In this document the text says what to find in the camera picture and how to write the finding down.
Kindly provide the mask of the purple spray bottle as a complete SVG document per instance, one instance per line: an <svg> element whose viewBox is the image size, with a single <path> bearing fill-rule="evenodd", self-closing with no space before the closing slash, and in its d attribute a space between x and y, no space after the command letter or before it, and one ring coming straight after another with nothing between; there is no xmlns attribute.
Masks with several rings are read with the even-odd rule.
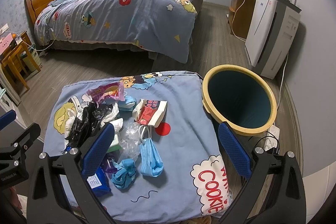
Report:
<svg viewBox="0 0 336 224"><path fill-rule="evenodd" d="M114 156L112 153L106 153L100 167L107 174L113 174L117 172L117 168L114 166Z"/></svg>

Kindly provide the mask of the black plastic bag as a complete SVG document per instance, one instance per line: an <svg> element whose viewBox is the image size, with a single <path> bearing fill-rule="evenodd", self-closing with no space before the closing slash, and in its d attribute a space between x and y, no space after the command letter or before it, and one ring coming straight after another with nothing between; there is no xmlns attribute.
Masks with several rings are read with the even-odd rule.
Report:
<svg viewBox="0 0 336 224"><path fill-rule="evenodd" d="M111 114L112 110L113 105L98 106L94 102L90 102L88 106L84 107L81 119L75 118L70 134L65 138L68 141L66 151L81 147L89 137L95 136L102 128L100 125L102 119L107 114Z"/></svg>

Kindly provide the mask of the blue foil snack bag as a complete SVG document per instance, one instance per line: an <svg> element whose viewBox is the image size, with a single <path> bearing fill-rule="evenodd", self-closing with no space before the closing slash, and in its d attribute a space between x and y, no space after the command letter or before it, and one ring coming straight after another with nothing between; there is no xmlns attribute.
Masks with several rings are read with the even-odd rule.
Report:
<svg viewBox="0 0 336 224"><path fill-rule="evenodd" d="M87 178L87 182L97 197L104 196L111 192L108 178L101 167L98 167L93 176Z"/></svg>

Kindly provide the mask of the clear plastic wrap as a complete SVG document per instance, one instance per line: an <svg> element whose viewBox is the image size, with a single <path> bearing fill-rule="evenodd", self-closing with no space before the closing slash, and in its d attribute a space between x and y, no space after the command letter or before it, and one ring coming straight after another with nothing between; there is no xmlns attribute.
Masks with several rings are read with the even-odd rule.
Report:
<svg viewBox="0 0 336 224"><path fill-rule="evenodd" d="M121 162L124 159L133 159L134 162L137 161L140 155L139 145L141 144L139 128L140 124L136 122L130 122L126 124L121 130L121 150L118 162Z"/></svg>

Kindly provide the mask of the blue glove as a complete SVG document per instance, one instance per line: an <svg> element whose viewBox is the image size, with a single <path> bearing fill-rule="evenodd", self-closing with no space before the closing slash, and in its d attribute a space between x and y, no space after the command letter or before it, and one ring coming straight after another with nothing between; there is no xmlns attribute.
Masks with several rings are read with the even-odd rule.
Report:
<svg viewBox="0 0 336 224"><path fill-rule="evenodd" d="M112 183L120 190L126 190L134 183L137 170L133 159L123 159L120 163L113 162L116 172L112 174Z"/></svg>

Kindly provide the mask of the light blue mask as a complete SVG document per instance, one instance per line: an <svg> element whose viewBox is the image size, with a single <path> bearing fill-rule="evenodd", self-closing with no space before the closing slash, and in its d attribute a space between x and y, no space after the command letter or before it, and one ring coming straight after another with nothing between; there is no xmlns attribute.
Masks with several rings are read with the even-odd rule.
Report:
<svg viewBox="0 0 336 224"><path fill-rule="evenodd" d="M125 96L123 101L118 101L120 111L133 111L137 105L137 100L132 96Z"/></svg>

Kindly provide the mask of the blue face mask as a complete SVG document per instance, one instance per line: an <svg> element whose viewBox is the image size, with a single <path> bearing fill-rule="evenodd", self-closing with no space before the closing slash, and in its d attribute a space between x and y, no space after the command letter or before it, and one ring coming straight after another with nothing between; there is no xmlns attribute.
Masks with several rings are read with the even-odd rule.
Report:
<svg viewBox="0 0 336 224"><path fill-rule="evenodd" d="M141 144L141 169L143 176L158 177L163 171L163 161L151 138L151 127L140 125L139 133Z"/></svg>

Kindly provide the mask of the pink snack wrapper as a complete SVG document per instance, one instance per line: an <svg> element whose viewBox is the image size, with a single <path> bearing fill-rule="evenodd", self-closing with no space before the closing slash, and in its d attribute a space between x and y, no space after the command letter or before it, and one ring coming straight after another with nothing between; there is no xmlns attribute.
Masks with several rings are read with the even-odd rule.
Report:
<svg viewBox="0 0 336 224"><path fill-rule="evenodd" d="M122 82L109 83L101 85L95 89L88 90L87 95L96 103L101 103L105 100L124 101L124 85Z"/></svg>

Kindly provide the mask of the red white paper bag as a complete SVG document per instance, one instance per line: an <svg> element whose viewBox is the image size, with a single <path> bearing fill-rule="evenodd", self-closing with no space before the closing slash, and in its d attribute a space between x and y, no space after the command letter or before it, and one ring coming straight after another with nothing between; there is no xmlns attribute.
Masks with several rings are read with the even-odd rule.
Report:
<svg viewBox="0 0 336 224"><path fill-rule="evenodd" d="M140 99L134 110L132 117L135 122L157 128L167 109L167 101Z"/></svg>

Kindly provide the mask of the yellow teal trash bin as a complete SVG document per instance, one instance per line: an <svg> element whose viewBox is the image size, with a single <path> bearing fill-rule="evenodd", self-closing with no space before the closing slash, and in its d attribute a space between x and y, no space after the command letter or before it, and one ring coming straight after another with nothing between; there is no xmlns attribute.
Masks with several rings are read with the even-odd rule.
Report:
<svg viewBox="0 0 336 224"><path fill-rule="evenodd" d="M256 73L238 65L218 65L206 73L202 103L217 123L227 122L243 136L266 132L277 116L270 86Z"/></svg>

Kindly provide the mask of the white power strip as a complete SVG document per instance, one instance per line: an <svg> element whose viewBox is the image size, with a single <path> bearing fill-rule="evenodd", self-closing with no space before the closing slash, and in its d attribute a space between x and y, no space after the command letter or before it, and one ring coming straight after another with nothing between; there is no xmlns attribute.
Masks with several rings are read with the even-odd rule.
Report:
<svg viewBox="0 0 336 224"><path fill-rule="evenodd" d="M266 133L266 136L265 136L265 142L264 142L264 149L268 151L274 148L275 153L279 153L280 152L280 140L279 140L280 129L275 125L271 125L270 128L265 133Z"/></svg>

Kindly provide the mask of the wooden stool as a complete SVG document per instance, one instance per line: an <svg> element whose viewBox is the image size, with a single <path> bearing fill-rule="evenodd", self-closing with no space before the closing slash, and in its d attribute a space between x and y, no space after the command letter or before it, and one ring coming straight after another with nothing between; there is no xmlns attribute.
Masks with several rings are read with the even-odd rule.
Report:
<svg viewBox="0 0 336 224"><path fill-rule="evenodd" d="M26 70L26 67L23 64L21 59L21 54L26 53L28 59L32 63L33 67L37 71L41 71L41 67L33 59L32 54L29 52L28 46L25 42L18 44L6 57L1 61L1 68L5 74L7 80L14 88L15 91L18 91L17 81L20 82L26 90L30 90L25 78L21 75L21 71L24 72L25 76L29 76L30 73Z"/></svg>

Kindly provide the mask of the blue cartoon cushion cover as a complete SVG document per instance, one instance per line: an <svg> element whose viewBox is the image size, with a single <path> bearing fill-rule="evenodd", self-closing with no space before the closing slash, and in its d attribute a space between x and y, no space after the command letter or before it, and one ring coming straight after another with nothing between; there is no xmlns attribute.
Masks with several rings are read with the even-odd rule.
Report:
<svg viewBox="0 0 336 224"><path fill-rule="evenodd" d="M73 131L113 125L121 148L116 172L87 176L118 221L171 223L222 215L231 199L226 168L211 118L202 104L200 77L188 71L154 72L67 85L51 112L43 150L59 156L79 145Z"/></svg>

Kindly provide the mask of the wooden bedside table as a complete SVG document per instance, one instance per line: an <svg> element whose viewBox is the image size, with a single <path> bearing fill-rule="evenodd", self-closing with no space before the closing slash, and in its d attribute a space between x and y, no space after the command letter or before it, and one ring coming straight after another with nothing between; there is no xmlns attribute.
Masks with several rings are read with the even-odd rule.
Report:
<svg viewBox="0 0 336 224"><path fill-rule="evenodd" d="M5 59L5 57L21 42L25 42L28 46L32 46L32 42L27 34L27 31L23 31L20 35L11 33L13 36L13 40L10 46L1 54L1 61Z"/></svg>

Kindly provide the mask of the pink box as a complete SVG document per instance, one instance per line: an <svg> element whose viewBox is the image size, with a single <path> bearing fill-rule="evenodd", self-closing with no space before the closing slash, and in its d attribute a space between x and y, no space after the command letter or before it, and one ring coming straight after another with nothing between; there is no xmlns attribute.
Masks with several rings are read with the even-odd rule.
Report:
<svg viewBox="0 0 336 224"><path fill-rule="evenodd" d="M11 42L13 40L13 36L11 33L9 33L5 37L1 37L0 40L0 55L4 53L4 51L10 46Z"/></svg>

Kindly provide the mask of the white air purifier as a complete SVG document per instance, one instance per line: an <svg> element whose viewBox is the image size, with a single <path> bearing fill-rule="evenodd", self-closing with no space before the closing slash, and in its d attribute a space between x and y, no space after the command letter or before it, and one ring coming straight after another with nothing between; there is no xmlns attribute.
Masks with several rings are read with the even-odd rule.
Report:
<svg viewBox="0 0 336 224"><path fill-rule="evenodd" d="M301 9L290 0L256 0L245 49L252 70L274 79L290 50Z"/></svg>

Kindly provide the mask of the blue cartoon bed duvet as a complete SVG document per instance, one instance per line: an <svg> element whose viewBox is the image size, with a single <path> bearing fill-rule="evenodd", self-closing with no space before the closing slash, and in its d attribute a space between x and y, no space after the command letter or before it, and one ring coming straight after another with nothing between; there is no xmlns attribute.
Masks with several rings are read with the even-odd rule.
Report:
<svg viewBox="0 0 336 224"><path fill-rule="evenodd" d="M196 0L54 0L38 15L34 33L85 44L131 44L186 63Z"/></svg>

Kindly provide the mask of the wooden tv cabinet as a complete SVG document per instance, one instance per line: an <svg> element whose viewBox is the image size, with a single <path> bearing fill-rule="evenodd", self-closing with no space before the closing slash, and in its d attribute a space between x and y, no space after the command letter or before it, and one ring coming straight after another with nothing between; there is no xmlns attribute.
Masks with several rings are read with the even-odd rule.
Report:
<svg viewBox="0 0 336 224"><path fill-rule="evenodd" d="M251 25L256 0L231 0L228 23L231 34L246 39Z"/></svg>

